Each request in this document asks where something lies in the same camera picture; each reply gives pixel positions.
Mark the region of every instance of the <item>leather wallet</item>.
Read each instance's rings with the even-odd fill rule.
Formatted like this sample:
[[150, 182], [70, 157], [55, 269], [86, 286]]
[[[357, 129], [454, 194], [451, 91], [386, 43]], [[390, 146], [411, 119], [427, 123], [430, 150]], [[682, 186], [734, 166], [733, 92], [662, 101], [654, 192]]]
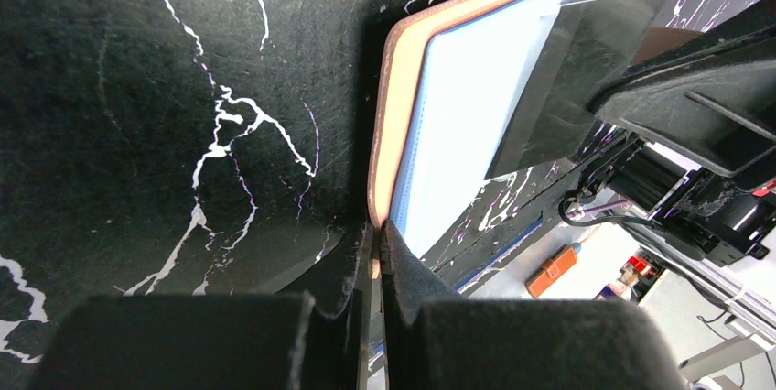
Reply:
[[550, 257], [525, 282], [525, 288], [533, 298], [539, 298], [555, 281], [569, 268], [577, 263], [577, 253], [569, 245], [563, 245], [554, 256]]

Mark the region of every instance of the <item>orange wallet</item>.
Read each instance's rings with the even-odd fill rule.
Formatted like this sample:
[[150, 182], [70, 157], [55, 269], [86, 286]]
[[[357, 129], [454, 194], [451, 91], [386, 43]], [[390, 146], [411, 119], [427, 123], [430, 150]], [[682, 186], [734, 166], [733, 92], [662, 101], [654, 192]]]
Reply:
[[547, 259], [542, 267], [525, 282], [528, 293], [533, 298], [539, 298], [555, 281], [560, 278], [569, 268], [577, 263], [577, 253], [569, 245], [563, 245], [558, 252]]

